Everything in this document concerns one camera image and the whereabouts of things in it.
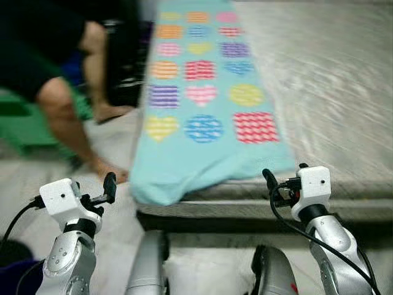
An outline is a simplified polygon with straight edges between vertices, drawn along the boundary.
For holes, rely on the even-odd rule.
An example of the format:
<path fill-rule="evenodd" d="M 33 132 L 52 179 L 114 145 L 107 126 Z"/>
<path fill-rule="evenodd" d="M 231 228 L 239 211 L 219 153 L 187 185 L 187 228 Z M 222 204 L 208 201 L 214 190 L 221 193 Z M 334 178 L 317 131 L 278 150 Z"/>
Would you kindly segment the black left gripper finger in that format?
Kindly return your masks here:
<path fill-rule="evenodd" d="M 114 171 L 110 171 L 109 173 L 107 173 L 106 177 L 104 177 L 104 182 L 102 185 L 104 189 L 104 193 L 102 194 L 103 203 L 113 204 L 115 202 L 116 186 L 116 174 Z"/>

